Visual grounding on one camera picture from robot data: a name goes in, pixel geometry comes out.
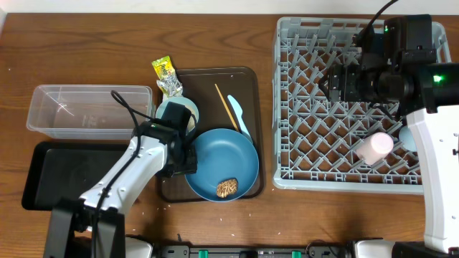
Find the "wooden chopstick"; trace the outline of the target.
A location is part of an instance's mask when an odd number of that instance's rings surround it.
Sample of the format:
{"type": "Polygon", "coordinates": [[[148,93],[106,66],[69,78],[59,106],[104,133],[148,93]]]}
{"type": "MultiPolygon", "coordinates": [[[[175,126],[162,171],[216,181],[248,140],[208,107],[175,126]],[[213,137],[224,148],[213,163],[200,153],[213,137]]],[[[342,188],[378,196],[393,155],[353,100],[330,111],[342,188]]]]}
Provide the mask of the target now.
{"type": "Polygon", "coordinates": [[[217,93],[218,93],[218,95],[219,95],[219,98],[220,98],[220,100],[222,101],[222,104],[223,104],[223,106],[224,106],[224,108],[225,108],[225,110],[226,110],[226,113],[227,113],[228,116],[229,116],[229,119],[230,119],[230,121],[231,121],[231,123],[232,123],[234,129],[235,129],[236,131],[239,132],[239,128],[238,128],[238,126],[237,126],[237,124],[236,124],[236,122],[235,122],[235,119],[234,119],[233,116],[232,116],[232,113],[231,113],[231,111],[230,111],[230,109],[229,109],[229,107],[228,107],[228,105],[227,105],[227,102],[226,102],[225,98],[223,97],[223,94],[221,93],[221,91],[220,91],[220,89],[219,89],[219,87],[218,87],[218,85],[217,85],[216,83],[214,84],[214,86],[215,86],[215,88],[216,88],[216,91],[217,91],[217,93]]]}

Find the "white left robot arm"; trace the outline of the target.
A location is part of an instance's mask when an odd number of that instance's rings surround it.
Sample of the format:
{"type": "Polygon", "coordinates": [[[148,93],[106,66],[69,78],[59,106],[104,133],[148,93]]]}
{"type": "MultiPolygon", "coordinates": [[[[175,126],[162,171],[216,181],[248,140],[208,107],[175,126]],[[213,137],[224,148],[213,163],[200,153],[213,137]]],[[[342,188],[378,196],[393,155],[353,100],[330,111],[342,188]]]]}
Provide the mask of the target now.
{"type": "Polygon", "coordinates": [[[186,126],[136,126],[125,153],[91,189],[52,209],[44,256],[152,257],[152,244],[126,236],[125,216],[156,174],[196,172],[193,136],[186,126]]]}

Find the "crumpled snack wrapper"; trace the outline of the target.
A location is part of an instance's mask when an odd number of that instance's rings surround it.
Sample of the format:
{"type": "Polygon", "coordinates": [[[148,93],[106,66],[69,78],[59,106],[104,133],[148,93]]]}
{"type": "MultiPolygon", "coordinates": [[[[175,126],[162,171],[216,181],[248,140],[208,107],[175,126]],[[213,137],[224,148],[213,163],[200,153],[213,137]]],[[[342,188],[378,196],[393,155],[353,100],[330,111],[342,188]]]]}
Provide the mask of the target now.
{"type": "Polygon", "coordinates": [[[170,56],[152,61],[152,66],[158,76],[157,86],[166,97],[182,96],[183,85],[179,81],[170,56]]]}

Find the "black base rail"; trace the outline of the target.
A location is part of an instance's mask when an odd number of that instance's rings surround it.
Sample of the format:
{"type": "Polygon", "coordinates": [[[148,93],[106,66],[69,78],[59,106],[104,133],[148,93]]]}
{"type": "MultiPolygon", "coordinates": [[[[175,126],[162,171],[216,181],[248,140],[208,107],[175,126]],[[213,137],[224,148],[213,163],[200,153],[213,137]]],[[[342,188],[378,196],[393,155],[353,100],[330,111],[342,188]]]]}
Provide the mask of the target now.
{"type": "Polygon", "coordinates": [[[153,258],[352,258],[346,247],[314,246],[299,248],[188,247],[165,246],[153,258]]]}

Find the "brown serving tray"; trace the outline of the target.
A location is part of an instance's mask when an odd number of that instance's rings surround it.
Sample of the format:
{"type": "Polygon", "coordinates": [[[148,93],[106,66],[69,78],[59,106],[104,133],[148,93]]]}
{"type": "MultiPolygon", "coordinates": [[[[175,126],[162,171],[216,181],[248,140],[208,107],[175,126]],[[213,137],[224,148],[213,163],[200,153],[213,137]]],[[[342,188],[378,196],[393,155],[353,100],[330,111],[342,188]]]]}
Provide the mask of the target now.
{"type": "MultiPolygon", "coordinates": [[[[252,137],[257,151],[260,170],[255,184],[241,198],[251,199],[260,194],[265,185],[265,168],[262,156],[262,128],[257,76],[249,67],[229,67],[211,69],[178,70],[178,76],[184,85],[184,97],[190,99],[199,110],[199,122],[195,139],[209,130],[226,128],[234,130],[228,114],[219,98],[216,83],[225,98],[229,110],[241,133],[235,112],[228,100],[232,95],[243,109],[243,120],[252,137]]],[[[170,203],[207,201],[190,188],[185,176],[165,178],[158,183],[160,196],[170,203]]]]}

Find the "black bin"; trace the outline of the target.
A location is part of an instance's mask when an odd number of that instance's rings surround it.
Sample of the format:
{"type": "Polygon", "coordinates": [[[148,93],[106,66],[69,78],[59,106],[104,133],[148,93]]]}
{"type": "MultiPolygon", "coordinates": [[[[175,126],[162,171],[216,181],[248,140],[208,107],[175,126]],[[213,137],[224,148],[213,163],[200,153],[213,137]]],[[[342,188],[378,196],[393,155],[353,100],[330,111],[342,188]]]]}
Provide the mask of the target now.
{"type": "Polygon", "coordinates": [[[120,159],[126,144],[41,142],[36,145],[22,196],[26,210],[50,211],[77,200],[120,159]]]}

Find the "light blue plastic cup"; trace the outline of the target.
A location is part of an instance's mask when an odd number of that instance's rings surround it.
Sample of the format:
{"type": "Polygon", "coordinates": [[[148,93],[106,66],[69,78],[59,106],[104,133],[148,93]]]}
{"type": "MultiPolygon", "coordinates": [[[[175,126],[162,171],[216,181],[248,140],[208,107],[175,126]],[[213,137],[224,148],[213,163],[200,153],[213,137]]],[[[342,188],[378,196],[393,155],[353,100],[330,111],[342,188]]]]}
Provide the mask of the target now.
{"type": "Polygon", "coordinates": [[[403,126],[399,131],[399,141],[402,142],[403,147],[411,152],[417,152],[415,140],[412,136],[410,129],[403,126]]]}

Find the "light blue rice bowl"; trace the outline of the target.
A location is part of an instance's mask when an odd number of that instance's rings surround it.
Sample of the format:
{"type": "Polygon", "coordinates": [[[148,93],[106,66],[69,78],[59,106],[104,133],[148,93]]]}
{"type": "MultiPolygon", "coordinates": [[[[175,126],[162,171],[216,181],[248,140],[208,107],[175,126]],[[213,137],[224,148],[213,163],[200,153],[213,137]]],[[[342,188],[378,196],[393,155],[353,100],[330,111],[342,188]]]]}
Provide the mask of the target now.
{"type": "Polygon", "coordinates": [[[184,105],[188,110],[191,111],[191,117],[187,125],[186,133],[189,134],[190,132],[192,132],[196,128],[197,123],[199,122],[199,110],[197,106],[186,97],[179,96],[166,98],[156,109],[155,118],[162,118],[162,115],[165,112],[166,106],[169,102],[184,105]]]}

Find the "blue plate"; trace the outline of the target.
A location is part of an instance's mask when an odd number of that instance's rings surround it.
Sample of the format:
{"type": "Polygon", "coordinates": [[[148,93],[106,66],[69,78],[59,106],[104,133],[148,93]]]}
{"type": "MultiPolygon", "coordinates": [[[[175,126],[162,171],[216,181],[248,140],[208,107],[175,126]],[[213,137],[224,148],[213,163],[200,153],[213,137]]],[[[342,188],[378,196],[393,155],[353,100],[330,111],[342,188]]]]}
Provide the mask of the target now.
{"type": "Polygon", "coordinates": [[[226,128],[209,130],[191,144],[197,154],[197,172],[185,176],[198,196],[213,202],[242,198],[255,184],[260,162],[255,146],[241,133],[226,128]],[[237,188],[224,198],[217,195],[221,183],[234,179],[237,188]]]}

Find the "pink plastic cup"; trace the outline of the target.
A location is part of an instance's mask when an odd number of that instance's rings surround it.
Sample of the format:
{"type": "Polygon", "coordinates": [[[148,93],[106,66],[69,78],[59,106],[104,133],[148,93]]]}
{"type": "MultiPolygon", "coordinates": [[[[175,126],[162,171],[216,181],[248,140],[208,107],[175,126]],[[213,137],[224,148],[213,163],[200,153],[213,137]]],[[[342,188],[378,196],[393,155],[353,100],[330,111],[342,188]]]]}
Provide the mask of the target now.
{"type": "Polygon", "coordinates": [[[365,138],[356,149],[357,156],[367,165],[373,165],[385,158],[393,149],[394,141],[386,133],[375,133],[365,138]]]}

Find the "brown mushroom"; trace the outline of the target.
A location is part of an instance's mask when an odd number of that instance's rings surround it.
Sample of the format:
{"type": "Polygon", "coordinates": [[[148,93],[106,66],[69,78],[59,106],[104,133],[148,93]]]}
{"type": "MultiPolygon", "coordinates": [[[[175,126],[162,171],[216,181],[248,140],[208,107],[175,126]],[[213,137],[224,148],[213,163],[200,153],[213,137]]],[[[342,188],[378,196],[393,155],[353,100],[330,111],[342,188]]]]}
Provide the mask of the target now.
{"type": "Polygon", "coordinates": [[[231,178],[217,185],[216,195],[219,198],[227,198],[230,195],[236,194],[238,190],[238,181],[236,178],[231,178]]]}

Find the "grey dishwasher rack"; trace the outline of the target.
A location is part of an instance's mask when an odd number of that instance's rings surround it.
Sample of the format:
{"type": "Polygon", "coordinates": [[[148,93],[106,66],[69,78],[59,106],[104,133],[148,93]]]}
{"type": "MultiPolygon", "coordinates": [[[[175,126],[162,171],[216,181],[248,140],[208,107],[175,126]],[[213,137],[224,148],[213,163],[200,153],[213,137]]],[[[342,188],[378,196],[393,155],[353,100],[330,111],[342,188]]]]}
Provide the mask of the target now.
{"type": "Polygon", "coordinates": [[[330,102],[318,88],[332,65],[355,65],[353,38],[364,19],[283,17],[273,47],[273,182],[309,191],[423,192],[424,163],[399,139],[398,104],[330,102]],[[365,137],[387,133],[392,152],[368,165],[356,154],[365,137]]]}

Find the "clear plastic bin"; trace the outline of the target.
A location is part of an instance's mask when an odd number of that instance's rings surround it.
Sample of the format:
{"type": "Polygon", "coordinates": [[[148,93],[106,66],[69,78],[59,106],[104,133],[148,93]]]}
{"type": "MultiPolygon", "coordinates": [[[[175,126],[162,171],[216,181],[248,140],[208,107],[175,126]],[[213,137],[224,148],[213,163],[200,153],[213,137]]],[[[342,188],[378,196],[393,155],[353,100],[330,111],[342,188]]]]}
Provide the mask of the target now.
{"type": "Polygon", "coordinates": [[[29,106],[27,128],[54,139],[130,140],[134,123],[115,90],[135,110],[153,115],[150,87],[140,85],[40,85],[29,106]]]}

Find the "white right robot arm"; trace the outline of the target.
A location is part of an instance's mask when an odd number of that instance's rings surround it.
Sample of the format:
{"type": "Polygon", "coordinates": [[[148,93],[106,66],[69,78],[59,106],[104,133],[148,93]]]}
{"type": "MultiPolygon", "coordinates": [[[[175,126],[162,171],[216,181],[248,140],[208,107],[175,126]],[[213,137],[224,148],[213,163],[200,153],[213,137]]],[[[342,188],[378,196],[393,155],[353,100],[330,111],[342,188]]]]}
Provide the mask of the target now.
{"type": "Polygon", "coordinates": [[[422,244],[399,242],[393,257],[458,256],[458,64],[361,70],[334,64],[319,80],[332,102],[398,103],[417,148],[425,199],[422,244]]]}

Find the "light blue plastic knife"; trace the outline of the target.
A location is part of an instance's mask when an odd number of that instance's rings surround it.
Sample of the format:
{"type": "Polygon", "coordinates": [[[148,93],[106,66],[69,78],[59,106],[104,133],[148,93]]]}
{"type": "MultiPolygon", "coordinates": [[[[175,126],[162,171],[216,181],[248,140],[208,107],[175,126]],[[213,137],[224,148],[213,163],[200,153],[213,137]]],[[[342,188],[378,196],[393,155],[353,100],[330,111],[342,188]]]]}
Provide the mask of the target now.
{"type": "Polygon", "coordinates": [[[245,125],[245,122],[243,120],[243,109],[241,107],[241,105],[238,103],[238,101],[232,96],[232,95],[228,95],[228,100],[235,112],[235,115],[236,115],[236,118],[237,118],[237,121],[239,123],[239,126],[240,126],[240,130],[241,130],[241,133],[251,142],[253,143],[252,141],[252,137],[245,125]]]}

